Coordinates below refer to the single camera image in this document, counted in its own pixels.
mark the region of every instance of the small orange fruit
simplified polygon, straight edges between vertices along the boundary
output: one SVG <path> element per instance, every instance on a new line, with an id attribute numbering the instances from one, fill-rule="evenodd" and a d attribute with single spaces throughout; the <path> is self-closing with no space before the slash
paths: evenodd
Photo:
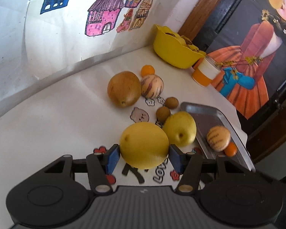
<path id="1" fill-rule="evenodd" d="M 141 76 L 145 77 L 147 75 L 155 74 L 155 69 L 151 65 L 144 65 L 141 69 Z"/>
<path id="2" fill-rule="evenodd" d="M 237 153 L 237 146 L 235 145 L 234 142 L 230 142 L 227 146 L 226 149 L 224 149 L 224 153 L 228 156 L 228 157 L 233 157 L 235 156 L 235 154 Z"/>

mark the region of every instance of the table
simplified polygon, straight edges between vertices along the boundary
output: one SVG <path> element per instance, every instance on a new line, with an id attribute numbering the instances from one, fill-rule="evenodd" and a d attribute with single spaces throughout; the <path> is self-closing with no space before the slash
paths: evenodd
<path id="1" fill-rule="evenodd" d="M 145 64 L 153 65 L 163 79 L 163 99 L 174 96 L 180 103 L 188 101 L 218 108 L 246 145 L 247 135 L 241 130 L 232 104 L 213 87 L 195 83 L 191 69 L 175 68 L 160 59 L 152 47 L 141 48 L 69 76 L 0 118 L 0 229 L 12 225 L 5 198 L 19 182 L 64 154 L 71 154 L 74 159 L 85 158 L 95 148 L 110 148 L 118 143 L 123 130 L 133 123 L 130 115 L 134 107 L 145 110 L 149 121 L 155 123 L 156 109 L 163 102 L 161 98 L 145 101 L 141 97 L 134 106 L 120 109 L 107 96 L 107 84 L 113 75 L 129 70 L 140 77 Z M 124 167 L 121 158 L 113 173 L 114 188 L 117 184 L 176 187 L 178 183 L 179 177 L 172 173 L 170 162 L 148 172 L 139 170 L 144 178 L 141 184 L 131 170 L 127 176 L 122 175 Z M 76 174 L 76 180 L 88 187 L 87 176 Z"/>

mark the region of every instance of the orange and white cup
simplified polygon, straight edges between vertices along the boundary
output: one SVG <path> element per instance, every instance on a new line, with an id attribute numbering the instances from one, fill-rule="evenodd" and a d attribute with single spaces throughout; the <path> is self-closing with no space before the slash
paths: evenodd
<path id="1" fill-rule="evenodd" d="M 220 73 L 220 68 L 215 63 L 214 59 L 206 56 L 192 74 L 194 81 L 204 87 L 208 86 Z"/>

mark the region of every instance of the silver tray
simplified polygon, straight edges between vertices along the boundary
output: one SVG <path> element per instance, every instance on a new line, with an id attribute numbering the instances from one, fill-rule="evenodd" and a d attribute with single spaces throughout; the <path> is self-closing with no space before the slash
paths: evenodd
<path id="1" fill-rule="evenodd" d="M 191 114 L 194 118 L 197 126 L 196 138 L 207 158 L 215 159 L 217 155 L 224 154 L 223 152 L 213 151 L 206 141 L 206 135 L 209 130 L 214 126 L 220 125 L 229 129 L 231 141 L 233 141 L 238 148 L 237 154 L 233 156 L 232 159 L 249 170 L 255 170 L 247 149 L 238 137 L 231 123 L 220 110 L 215 107 L 188 102 L 183 102 L 180 105 L 180 108 L 182 111 Z"/>

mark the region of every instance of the yellow basket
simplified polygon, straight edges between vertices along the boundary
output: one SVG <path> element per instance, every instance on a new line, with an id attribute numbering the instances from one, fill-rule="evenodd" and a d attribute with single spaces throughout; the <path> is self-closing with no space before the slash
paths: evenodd
<path id="1" fill-rule="evenodd" d="M 197 62 L 198 59 L 205 57 L 206 53 L 199 51 L 198 47 L 189 45 L 190 48 L 181 45 L 181 43 L 172 35 L 179 36 L 167 26 L 161 27 L 156 25 L 157 35 L 154 41 L 154 50 L 160 58 L 169 64 L 187 69 Z"/>

